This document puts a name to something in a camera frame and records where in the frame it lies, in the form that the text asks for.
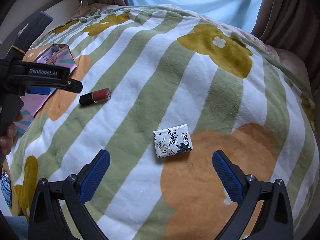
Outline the person's left hand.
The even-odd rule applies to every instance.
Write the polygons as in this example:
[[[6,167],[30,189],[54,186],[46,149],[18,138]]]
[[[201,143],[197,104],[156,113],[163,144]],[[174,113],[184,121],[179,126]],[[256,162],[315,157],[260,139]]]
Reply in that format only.
[[[18,113],[18,115],[15,118],[15,121],[10,124],[7,127],[6,134],[4,136],[1,136],[0,138],[0,143],[1,143],[1,154],[6,156],[11,152],[11,148],[14,143],[14,137],[17,134],[17,129],[16,129],[16,122],[19,122],[23,119],[22,113]]]

